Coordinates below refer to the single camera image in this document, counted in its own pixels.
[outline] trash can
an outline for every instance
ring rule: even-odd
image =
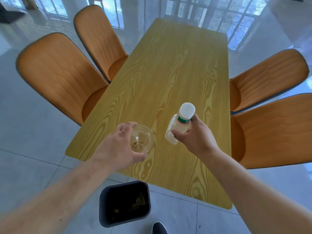
[[[146,218],[150,211],[149,186],[142,181],[108,186],[99,198],[99,222],[103,227]]]

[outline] dining table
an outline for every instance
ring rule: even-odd
[[[120,173],[231,209],[231,200],[206,166],[184,144],[165,138],[184,102],[195,106],[220,149],[231,156],[227,35],[156,18],[65,154],[86,161],[118,124],[134,121],[152,131],[154,144],[144,161]]]

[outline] shoe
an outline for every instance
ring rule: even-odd
[[[152,227],[152,234],[168,234],[168,232],[164,224],[155,222]]]

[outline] hand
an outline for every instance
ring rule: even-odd
[[[136,122],[119,124],[116,130],[108,135],[96,148],[92,159],[103,161],[112,172],[126,168],[134,162],[141,162],[147,153],[136,153],[130,147],[130,134]]]
[[[201,156],[220,151],[209,127],[195,113],[191,118],[192,127],[185,133],[171,130],[174,137],[199,159]]]

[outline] bottle cap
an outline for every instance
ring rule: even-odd
[[[195,106],[191,103],[183,103],[179,110],[180,116],[185,120],[191,119],[194,113]]]

